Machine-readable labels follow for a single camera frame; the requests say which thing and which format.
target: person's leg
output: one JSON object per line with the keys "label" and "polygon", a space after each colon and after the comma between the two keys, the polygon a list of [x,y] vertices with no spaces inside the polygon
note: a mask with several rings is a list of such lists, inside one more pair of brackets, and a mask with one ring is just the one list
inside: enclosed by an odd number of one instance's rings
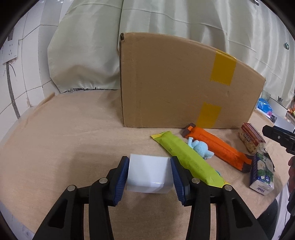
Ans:
{"label": "person's leg", "polygon": [[278,202],[276,199],[274,199],[274,201],[257,219],[269,240],[273,238],[275,233],[277,217]]}

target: green wrapper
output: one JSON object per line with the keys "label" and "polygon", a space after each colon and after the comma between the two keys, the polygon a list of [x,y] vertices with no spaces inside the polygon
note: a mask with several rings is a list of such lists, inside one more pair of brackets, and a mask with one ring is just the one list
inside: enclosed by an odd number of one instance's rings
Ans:
{"label": "green wrapper", "polygon": [[191,171],[195,178],[201,179],[207,185],[222,187],[227,184],[224,179],[199,154],[190,148],[183,140],[167,131],[151,136],[161,144],[172,156],[177,156],[180,164]]}

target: packing tape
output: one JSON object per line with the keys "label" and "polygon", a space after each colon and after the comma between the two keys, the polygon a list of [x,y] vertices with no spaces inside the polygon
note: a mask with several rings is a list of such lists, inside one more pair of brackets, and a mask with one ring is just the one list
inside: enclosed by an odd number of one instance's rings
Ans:
{"label": "packing tape", "polygon": [[230,85],[236,68],[237,59],[220,50],[216,51],[211,81]]}
{"label": "packing tape", "polygon": [[201,128],[213,128],[221,107],[204,102],[196,126]]}

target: metal rivet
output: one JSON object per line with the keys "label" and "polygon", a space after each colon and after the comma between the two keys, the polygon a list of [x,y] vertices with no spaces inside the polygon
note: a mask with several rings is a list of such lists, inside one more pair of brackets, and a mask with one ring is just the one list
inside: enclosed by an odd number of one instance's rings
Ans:
{"label": "metal rivet", "polygon": [[232,186],[231,185],[225,185],[224,189],[227,191],[231,191],[232,190]]}
{"label": "metal rivet", "polygon": [[76,188],[76,187],[75,187],[74,185],[70,185],[70,186],[68,186],[67,190],[68,190],[69,192],[71,192],[71,191],[74,191],[75,188]]}
{"label": "metal rivet", "polygon": [[101,178],[99,180],[100,183],[104,184],[104,183],[107,183],[108,182],[108,179],[107,178]]}
{"label": "metal rivet", "polygon": [[193,178],[192,180],[191,180],[193,183],[200,183],[200,179],[198,179],[198,178]]}

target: light blue plush toy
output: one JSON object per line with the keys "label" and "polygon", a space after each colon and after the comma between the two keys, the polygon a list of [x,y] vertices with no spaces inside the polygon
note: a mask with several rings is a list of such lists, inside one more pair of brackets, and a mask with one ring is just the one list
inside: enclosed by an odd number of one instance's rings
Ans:
{"label": "light blue plush toy", "polygon": [[208,150],[208,145],[205,142],[198,140],[193,141],[193,138],[189,137],[187,144],[204,159],[212,158],[214,155],[214,152]]}

